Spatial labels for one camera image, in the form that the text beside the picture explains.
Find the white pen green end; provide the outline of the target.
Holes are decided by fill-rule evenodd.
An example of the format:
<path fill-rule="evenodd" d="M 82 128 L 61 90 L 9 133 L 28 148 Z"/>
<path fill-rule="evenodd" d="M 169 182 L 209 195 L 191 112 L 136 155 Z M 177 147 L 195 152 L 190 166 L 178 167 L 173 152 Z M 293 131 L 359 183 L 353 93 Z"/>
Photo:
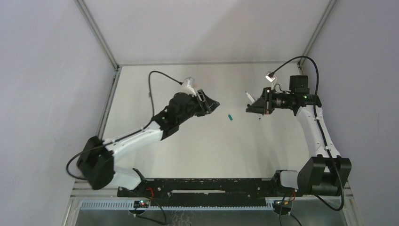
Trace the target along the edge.
<path fill-rule="evenodd" d="M 245 93 L 246 93 L 248 99 L 250 100 L 250 102 L 253 104 L 255 102 L 254 98 L 247 91 L 245 91 Z"/>

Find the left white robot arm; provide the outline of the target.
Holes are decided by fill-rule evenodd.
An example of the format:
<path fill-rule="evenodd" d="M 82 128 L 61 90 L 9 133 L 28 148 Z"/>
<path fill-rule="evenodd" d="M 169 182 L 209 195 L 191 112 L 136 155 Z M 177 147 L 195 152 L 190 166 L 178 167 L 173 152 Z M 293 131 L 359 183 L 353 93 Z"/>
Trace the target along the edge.
<path fill-rule="evenodd" d="M 133 190 L 145 178 L 137 169 L 116 166 L 118 160 L 148 144 L 168 138 L 191 117 L 211 114 L 219 105 L 201 89 L 196 95 L 178 92 L 141 129 L 106 140 L 91 137 L 77 160 L 77 167 L 93 190 L 101 190 L 106 186 Z"/>

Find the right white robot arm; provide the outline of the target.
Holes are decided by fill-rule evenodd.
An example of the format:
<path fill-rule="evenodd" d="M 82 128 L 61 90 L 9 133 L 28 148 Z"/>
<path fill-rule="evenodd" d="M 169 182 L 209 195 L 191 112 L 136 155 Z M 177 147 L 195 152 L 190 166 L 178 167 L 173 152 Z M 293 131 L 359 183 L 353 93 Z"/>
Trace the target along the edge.
<path fill-rule="evenodd" d="M 308 76 L 292 75 L 289 92 L 263 89 L 255 99 L 247 94 L 247 113 L 270 115 L 276 109 L 291 110 L 304 132 L 309 160 L 299 170 L 278 170 L 273 180 L 278 188 L 296 189 L 301 194 L 340 196 L 351 171 L 351 161 L 335 148 L 327 131 L 320 99 L 310 93 Z"/>

